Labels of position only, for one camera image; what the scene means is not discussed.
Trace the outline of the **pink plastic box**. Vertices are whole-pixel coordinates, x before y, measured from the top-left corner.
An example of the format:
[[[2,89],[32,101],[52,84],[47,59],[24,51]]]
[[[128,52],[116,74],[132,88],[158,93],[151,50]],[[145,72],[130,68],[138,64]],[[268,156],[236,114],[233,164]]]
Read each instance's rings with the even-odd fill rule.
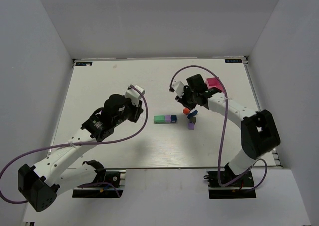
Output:
[[[222,85],[220,84],[220,82],[218,81],[217,78],[213,77],[213,78],[207,78],[205,80],[205,83],[207,85],[207,87],[210,89],[210,88],[218,88],[220,89],[222,92],[224,92],[224,88],[222,87]]]

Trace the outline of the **red cube block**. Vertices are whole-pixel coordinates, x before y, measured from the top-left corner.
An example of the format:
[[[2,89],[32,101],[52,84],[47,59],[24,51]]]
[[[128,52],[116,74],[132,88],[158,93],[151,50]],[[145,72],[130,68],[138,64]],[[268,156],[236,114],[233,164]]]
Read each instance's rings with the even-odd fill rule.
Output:
[[[183,109],[183,113],[184,113],[185,115],[189,115],[189,114],[190,114],[190,109],[189,109],[189,108],[184,108],[184,109]]]

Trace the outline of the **dark blue cube block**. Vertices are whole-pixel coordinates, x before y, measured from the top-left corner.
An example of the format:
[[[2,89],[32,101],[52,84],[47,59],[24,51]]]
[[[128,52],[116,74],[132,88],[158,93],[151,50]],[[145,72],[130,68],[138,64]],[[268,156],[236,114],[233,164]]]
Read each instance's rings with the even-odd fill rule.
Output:
[[[170,122],[171,123],[177,123],[177,116],[176,115],[171,115],[170,116]]]

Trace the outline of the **green wood block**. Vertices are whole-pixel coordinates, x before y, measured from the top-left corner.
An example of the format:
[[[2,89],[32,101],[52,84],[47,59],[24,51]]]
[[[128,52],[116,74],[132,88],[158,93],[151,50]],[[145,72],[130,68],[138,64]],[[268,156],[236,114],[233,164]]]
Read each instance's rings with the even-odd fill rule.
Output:
[[[154,124],[165,124],[166,117],[164,115],[155,115],[153,118]]]

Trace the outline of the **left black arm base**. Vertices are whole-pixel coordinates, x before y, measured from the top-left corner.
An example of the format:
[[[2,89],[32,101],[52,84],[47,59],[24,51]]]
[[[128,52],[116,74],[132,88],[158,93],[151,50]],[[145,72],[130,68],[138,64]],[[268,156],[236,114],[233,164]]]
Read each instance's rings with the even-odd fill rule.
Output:
[[[125,170],[108,170],[96,160],[84,161],[83,166],[91,166],[96,174],[91,183],[73,190],[73,198],[117,199],[125,186]]]

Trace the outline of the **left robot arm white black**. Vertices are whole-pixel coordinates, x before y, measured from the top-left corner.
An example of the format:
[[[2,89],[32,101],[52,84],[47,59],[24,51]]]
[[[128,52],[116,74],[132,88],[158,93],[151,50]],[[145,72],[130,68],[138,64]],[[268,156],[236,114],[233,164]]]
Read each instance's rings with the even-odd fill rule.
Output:
[[[53,153],[32,166],[19,168],[18,190],[36,212],[41,212],[72,188],[106,184],[105,167],[96,160],[84,161],[73,172],[67,169],[86,152],[104,144],[120,124],[136,123],[142,113],[148,113],[143,93],[128,89],[124,95],[110,95],[67,143],[54,146]]]

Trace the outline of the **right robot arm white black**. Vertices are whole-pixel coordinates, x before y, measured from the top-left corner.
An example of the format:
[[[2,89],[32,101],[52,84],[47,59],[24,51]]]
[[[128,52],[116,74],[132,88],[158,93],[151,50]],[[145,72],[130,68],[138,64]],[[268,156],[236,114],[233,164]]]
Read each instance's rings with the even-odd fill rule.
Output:
[[[176,100],[190,110],[203,106],[208,110],[224,116],[220,147],[224,144],[226,125],[230,120],[241,131],[241,149],[228,162],[224,170],[217,170],[217,180],[221,187],[227,187],[243,175],[262,156],[275,147],[281,140],[272,114],[268,110],[254,111],[228,97],[225,86],[209,88],[200,74],[187,78],[187,84],[172,80],[170,91],[176,92]]]

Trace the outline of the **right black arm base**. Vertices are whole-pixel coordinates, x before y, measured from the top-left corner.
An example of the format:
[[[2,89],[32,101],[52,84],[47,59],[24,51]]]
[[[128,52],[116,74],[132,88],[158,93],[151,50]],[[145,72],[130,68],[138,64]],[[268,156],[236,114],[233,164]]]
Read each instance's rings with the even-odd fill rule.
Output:
[[[255,186],[251,172],[241,177],[236,182],[221,187],[217,181],[217,171],[207,171],[203,176],[208,183],[208,193],[210,199],[254,199],[255,190],[250,190]]]

